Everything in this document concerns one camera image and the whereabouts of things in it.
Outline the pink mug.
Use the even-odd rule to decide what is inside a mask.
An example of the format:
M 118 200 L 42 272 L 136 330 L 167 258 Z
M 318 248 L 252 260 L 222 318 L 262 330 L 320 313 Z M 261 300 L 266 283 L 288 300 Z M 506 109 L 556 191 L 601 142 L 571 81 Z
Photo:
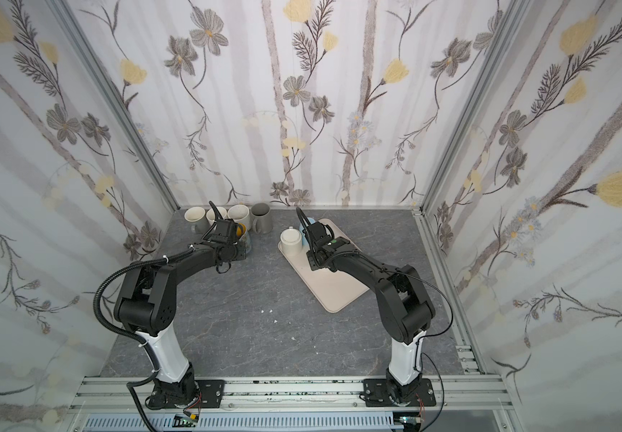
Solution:
M 217 206 L 217 208 L 215 209 L 210 207 L 206 211 L 206 219 L 208 220 L 208 223 L 210 225 L 213 225 L 215 221 L 217 221 L 218 219 L 227 219 L 227 218 L 228 218 L 228 212 L 226 208 L 224 207 Z

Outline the blue butterfly mug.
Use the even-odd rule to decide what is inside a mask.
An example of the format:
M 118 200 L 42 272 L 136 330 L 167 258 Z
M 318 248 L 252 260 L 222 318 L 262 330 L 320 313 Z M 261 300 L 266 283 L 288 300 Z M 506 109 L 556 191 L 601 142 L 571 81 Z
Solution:
M 251 244 L 251 236 L 249 234 L 249 230 L 246 225 L 243 223 L 237 223 L 237 244 L 244 251 L 246 256 L 251 254 L 253 250 L 253 245 Z

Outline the cream yellow mug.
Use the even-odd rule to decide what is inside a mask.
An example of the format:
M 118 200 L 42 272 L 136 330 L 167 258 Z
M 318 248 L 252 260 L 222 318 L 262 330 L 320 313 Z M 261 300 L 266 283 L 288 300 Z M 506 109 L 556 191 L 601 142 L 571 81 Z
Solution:
M 251 211 L 247 205 L 236 204 L 228 209 L 227 214 L 230 219 L 244 225 L 246 230 L 251 230 Z

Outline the small grey mug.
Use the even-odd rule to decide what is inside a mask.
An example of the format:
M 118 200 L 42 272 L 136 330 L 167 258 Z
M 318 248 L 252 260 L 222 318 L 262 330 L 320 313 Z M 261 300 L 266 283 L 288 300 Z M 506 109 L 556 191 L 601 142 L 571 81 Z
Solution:
M 206 217 L 206 209 L 200 206 L 188 208 L 184 214 L 184 219 L 190 226 L 191 231 L 197 235 L 204 234 L 210 227 Z

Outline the white smooth mug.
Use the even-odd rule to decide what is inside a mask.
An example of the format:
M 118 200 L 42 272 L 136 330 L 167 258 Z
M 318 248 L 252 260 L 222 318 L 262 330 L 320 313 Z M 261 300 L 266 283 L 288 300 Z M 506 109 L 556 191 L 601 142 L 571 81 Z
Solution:
M 294 257 L 303 250 L 302 234 L 299 230 L 289 227 L 280 234 L 280 248 L 285 257 Z

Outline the large grey mug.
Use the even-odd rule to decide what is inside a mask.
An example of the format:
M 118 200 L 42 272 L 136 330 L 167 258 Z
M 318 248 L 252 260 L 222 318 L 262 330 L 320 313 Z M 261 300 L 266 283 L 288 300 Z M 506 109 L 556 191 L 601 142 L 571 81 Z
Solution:
M 251 229 L 257 234 L 268 234 L 273 230 L 271 207 L 267 203 L 256 203 L 251 207 Z

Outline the plain light blue mug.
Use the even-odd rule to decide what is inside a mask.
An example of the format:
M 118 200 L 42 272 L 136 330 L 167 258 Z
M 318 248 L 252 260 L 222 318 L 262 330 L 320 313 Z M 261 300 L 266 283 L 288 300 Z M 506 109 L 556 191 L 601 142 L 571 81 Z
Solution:
M 315 224 L 314 218 L 308 218 L 307 216 L 304 216 L 301 219 L 300 231 L 302 232 L 305 238 L 304 244 L 307 245 L 309 248 L 313 247 L 314 241 L 316 239 L 316 235 L 314 235 L 314 230 L 313 230 L 314 224 Z

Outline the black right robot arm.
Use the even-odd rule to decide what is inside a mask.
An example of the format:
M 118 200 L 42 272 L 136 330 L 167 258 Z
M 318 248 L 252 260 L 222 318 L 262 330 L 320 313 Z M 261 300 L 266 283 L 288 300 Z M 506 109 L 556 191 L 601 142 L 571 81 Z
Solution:
M 392 339 L 386 390 L 395 404 L 406 404 L 422 379 L 417 365 L 422 339 L 436 315 L 434 304 L 412 266 L 392 266 L 365 255 L 331 227 L 298 214 L 310 250 L 312 270 L 327 269 L 353 277 L 372 291 L 382 325 Z

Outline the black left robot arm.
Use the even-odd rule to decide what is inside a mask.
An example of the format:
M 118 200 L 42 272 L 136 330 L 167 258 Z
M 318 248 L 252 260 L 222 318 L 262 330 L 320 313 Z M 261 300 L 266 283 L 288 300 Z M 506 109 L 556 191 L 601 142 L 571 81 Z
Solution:
M 183 252 L 164 256 L 154 264 L 136 262 L 124 276 L 114 316 L 147 352 L 158 385 L 179 386 L 183 393 L 194 386 L 194 380 L 188 378 L 192 365 L 173 327 L 179 285 L 210 268 L 225 273 L 233 261 L 246 259 L 246 233 L 241 223 L 217 220 Z

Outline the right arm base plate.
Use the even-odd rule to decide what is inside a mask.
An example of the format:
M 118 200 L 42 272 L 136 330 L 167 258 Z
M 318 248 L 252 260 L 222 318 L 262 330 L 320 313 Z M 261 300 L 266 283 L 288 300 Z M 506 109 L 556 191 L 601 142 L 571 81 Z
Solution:
M 431 381 L 417 378 L 412 383 L 402 386 L 386 378 L 367 378 L 363 382 L 359 398 L 367 407 L 435 407 L 435 392 Z

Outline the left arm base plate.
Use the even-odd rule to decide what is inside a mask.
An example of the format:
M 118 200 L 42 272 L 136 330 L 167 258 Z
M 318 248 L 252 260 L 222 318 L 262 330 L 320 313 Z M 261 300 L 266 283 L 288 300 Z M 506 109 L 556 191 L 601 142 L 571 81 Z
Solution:
M 224 395 L 224 380 L 195 380 L 183 383 L 156 381 L 154 391 L 146 398 L 149 410 L 186 409 L 190 407 L 218 409 Z

